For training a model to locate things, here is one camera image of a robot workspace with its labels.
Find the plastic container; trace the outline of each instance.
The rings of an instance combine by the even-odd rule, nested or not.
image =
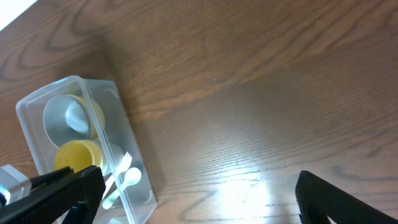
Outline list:
[[[20,100],[16,106],[26,141],[40,175],[53,171],[53,163],[58,147],[47,136],[44,129],[43,113],[47,102],[57,95],[81,96],[88,108],[106,156],[108,168],[115,178],[118,190],[121,189],[124,173],[116,175],[115,170],[120,161],[111,145],[119,146],[123,153],[132,156],[131,167],[142,172],[138,184],[120,190],[120,198],[108,210],[100,205],[94,223],[134,223],[143,224],[157,206],[150,181],[143,165],[142,157],[129,124],[118,89],[112,81],[86,80],[70,76],[42,87]],[[93,100],[99,104],[104,113],[105,125],[102,125],[95,113]]]

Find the wooden table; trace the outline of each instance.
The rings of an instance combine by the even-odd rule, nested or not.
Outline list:
[[[0,32],[0,163],[37,175],[21,98],[111,79],[159,200],[151,224],[298,223],[301,170],[398,218],[397,9],[39,1]]]

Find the cup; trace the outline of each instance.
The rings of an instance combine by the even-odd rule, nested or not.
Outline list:
[[[95,113],[102,127],[104,113],[93,101]],[[58,95],[49,100],[44,108],[44,129],[57,147],[71,140],[94,139],[97,132],[88,113],[85,99],[75,95]]]
[[[119,146],[112,144],[110,150],[114,158],[122,158],[123,152]],[[78,172],[91,165],[101,168],[103,175],[110,172],[101,143],[96,140],[68,141],[60,147],[54,159],[54,170],[68,166]]]

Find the brown wood surface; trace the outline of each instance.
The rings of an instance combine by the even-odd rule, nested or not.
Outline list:
[[[38,1],[0,32],[0,164],[37,175],[15,112],[111,79],[153,181],[149,223],[299,223],[309,170],[398,218],[398,1]]]

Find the fork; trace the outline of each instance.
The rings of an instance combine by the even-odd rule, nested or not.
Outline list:
[[[116,168],[116,172],[115,172],[116,176],[118,176],[119,174],[127,171],[128,168],[131,165],[131,161],[132,161],[132,157],[131,157],[130,153],[126,152],[125,155],[122,158],[122,161],[120,162],[120,164]],[[113,185],[113,182],[114,182],[114,175],[111,175],[105,182],[105,191],[104,191],[104,194],[102,195],[102,199],[105,198],[105,195],[111,189],[111,187]]]

